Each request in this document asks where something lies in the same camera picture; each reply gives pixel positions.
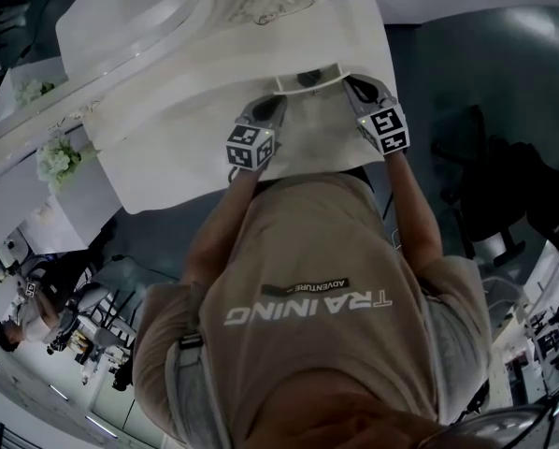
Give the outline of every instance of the floor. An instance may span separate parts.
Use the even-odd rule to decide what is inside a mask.
[[[74,0],[24,1],[31,2],[26,27],[4,35],[5,66],[57,55],[55,23]],[[452,210],[439,196],[442,188],[456,185],[460,174],[431,155],[431,142],[443,141],[451,152],[471,156],[474,130],[468,109],[478,104],[489,135],[533,143],[544,161],[559,169],[559,8],[485,10],[422,26],[389,26],[387,35],[411,133],[409,162],[437,216],[445,252],[464,254]],[[28,45],[30,50],[21,58]],[[366,171],[382,212],[390,194],[385,168],[374,164]],[[110,263],[99,279],[112,289],[138,292],[127,311],[134,310],[148,284],[165,279],[136,262],[179,276],[191,238],[220,197],[216,193],[169,210],[133,216],[122,210],[116,215],[115,236],[105,249],[105,258],[128,254],[135,261]],[[394,231],[393,210],[386,225]],[[527,246],[500,271],[522,284],[537,262],[544,239],[524,221],[511,231],[515,240],[525,240]],[[477,250],[486,261],[493,258],[490,247],[478,245]],[[495,272],[490,264],[481,270],[483,275]]]

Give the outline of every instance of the hair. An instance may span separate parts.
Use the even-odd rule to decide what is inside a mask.
[[[19,342],[9,342],[6,336],[6,331],[3,328],[3,324],[0,324],[0,346],[6,353],[13,353],[16,351],[18,346],[20,345]]]

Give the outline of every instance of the beige t-shirt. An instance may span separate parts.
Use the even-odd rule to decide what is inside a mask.
[[[489,321],[474,263],[443,258],[419,276],[434,296],[453,301],[456,320],[487,351]],[[187,311],[187,289],[176,291],[176,304],[168,300],[156,316],[161,304],[148,302],[135,356],[137,399],[172,436],[165,356],[185,332]],[[230,262],[200,309],[216,395],[233,438],[246,438],[279,382],[306,369],[341,370],[394,408],[436,419],[422,299],[361,181],[290,178],[255,198]]]

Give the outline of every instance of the flower arrangement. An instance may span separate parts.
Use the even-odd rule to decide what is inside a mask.
[[[40,98],[43,94],[50,92],[53,88],[55,88],[55,85],[48,81],[30,80],[21,83],[16,88],[16,101],[23,107]]]
[[[50,193],[57,195],[80,163],[94,156],[96,151],[92,145],[77,152],[70,139],[61,131],[56,131],[47,144],[36,151],[36,174],[49,185]]]

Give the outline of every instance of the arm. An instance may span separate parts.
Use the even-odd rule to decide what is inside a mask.
[[[441,236],[427,200],[402,152],[385,156],[388,176],[394,192],[395,215],[402,251],[410,268],[419,274],[443,256]]]
[[[57,313],[55,308],[53,308],[53,305],[43,294],[43,292],[37,291],[35,297],[36,303],[38,304],[40,317],[45,322],[45,324],[51,329],[59,325],[59,314]]]
[[[222,201],[196,233],[188,249],[181,284],[199,282],[210,286],[222,274],[261,173],[262,168],[258,171],[238,171]]]

